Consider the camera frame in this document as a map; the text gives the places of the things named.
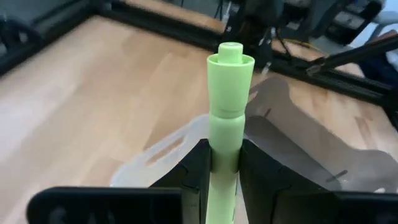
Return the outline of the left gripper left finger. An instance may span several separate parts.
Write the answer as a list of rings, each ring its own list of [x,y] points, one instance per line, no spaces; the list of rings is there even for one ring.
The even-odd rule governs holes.
[[[210,182],[211,149],[201,139],[191,151],[151,187],[177,188],[182,199],[177,205],[156,206],[155,224],[205,224]]]

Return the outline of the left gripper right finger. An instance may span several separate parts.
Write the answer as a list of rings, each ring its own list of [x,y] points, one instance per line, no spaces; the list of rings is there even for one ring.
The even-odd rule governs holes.
[[[239,177],[249,224],[335,224],[332,194],[249,140]]]

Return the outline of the dark grey translucent bin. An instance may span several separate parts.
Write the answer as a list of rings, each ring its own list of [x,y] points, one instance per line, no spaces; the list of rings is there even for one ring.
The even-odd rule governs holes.
[[[328,190],[398,194],[398,159],[349,146],[294,105],[287,82],[268,78],[249,94],[245,135],[275,160]]]

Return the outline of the light green highlighter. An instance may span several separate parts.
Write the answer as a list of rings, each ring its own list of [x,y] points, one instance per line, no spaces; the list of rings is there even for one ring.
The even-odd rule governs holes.
[[[206,224],[233,224],[245,109],[255,60],[243,45],[223,42],[207,58],[211,174]]]

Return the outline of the clear plastic bin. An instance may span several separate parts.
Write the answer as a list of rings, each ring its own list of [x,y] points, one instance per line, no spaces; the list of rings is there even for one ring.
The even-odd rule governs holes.
[[[112,187],[148,187],[172,170],[201,139],[208,137],[209,116],[202,114],[122,165]]]

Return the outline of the black aluminium table frame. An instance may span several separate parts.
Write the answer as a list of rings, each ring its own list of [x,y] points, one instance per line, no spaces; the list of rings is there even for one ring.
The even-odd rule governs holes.
[[[149,30],[196,47],[216,52],[223,33],[217,33],[184,21],[114,0],[29,0],[40,13],[29,22],[0,15],[0,77],[46,46],[93,16]],[[294,57],[294,63],[276,58],[257,66],[312,85],[381,106],[398,130],[398,87],[367,78],[358,78],[338,70],[347,63],[363,60],[398,47],[398,37],[390,37],[369,46],[307,61]]]

